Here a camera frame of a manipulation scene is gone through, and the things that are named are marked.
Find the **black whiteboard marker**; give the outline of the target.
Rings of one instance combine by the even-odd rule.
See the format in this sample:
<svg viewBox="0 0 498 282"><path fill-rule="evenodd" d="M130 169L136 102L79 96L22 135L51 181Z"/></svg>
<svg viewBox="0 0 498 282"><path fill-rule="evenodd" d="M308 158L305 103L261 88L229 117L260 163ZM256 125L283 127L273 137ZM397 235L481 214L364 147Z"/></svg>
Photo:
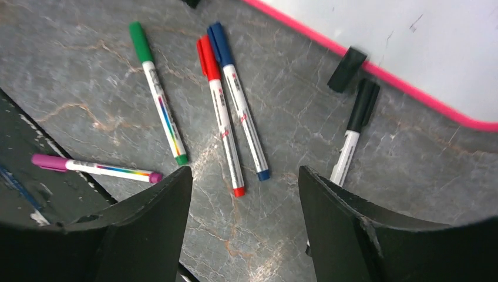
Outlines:
<svg viewBox="0 0 498 282"><path fill-rule="evenodd" d="M356 99L345 132L345 140L337 163L333 167L331 182L343 186L362 129L368 124L380 86L370 79L362 79L357 87Z"/></svg>

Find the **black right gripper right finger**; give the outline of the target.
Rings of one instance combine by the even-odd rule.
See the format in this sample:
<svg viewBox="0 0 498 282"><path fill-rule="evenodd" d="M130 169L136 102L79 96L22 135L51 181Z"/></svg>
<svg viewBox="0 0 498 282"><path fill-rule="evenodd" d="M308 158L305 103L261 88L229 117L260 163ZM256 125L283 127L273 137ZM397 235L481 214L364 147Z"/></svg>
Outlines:
<svg viewBox="0 0 498 282"><path fill-rule="evenodd" d="M416 219L308 166L298 188L318 281L497 280L497 217L463 225Z"/></svg>

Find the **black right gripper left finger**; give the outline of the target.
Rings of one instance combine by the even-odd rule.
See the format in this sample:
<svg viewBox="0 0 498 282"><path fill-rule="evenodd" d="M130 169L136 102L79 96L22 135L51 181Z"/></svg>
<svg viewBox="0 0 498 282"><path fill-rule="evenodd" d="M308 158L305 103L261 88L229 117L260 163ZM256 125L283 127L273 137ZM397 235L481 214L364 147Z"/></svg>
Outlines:
<svg viewBox="0 0 498 282"><path fill-rule="evenodd" d="M68 224L1 224L2 281L174 281L191 168Z"/></svg>

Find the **pink framed whiteboard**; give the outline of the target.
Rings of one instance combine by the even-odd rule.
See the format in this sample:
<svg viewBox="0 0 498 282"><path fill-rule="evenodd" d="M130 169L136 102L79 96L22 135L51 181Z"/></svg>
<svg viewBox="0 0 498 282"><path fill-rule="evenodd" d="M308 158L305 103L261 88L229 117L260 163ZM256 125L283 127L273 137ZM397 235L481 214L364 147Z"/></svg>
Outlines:
<svg viewBox="0 0 498 282"><path fill-rule="evenodd" d="M496 1L250 1L454 120L497 130Z"/></svg>

